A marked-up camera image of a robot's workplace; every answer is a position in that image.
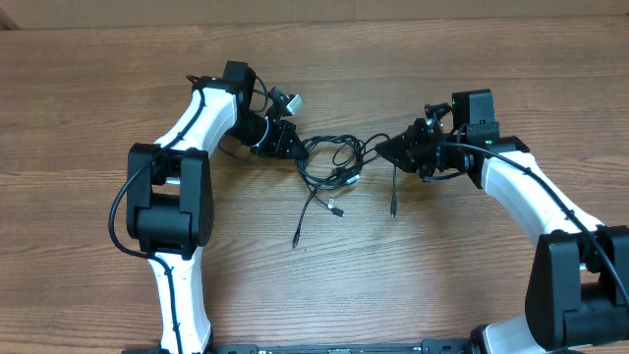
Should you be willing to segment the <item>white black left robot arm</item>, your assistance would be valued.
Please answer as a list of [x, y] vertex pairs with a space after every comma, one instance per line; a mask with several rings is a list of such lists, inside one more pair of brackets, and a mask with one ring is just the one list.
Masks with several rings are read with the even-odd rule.
[[[212, 326], [203, 300], [201, 260], [213, 226], [209, 159], [224, 136], [256, 156], [308, 157], [289, 117], [304, 106], [297, 94], [256, 89], [260, 78], [245, 62], [229, 61], [219, 77], [188, 76], [191, 102], [177, 123], [152, 144], [128, 153], [127, 180], [108, 216], [112, 243], [149, 262], [157, 284], [162, 334], [154, 353], [208, 353]], [[134, 251], [114, 234], [126, 207]]]

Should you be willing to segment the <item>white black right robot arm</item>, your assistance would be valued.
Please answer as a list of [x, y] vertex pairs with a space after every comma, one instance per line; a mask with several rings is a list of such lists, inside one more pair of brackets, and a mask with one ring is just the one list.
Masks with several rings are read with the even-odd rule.
[[425, 181], [468, 176], [535, 247], [522, 314], [467, 339], [425, 339], [423, 353], [578, 353], [628, 338], [628, 228], [607, 226], [567, 198], [517, 137], [503, 137], [490, 89], [426, 105], [376, 153]]

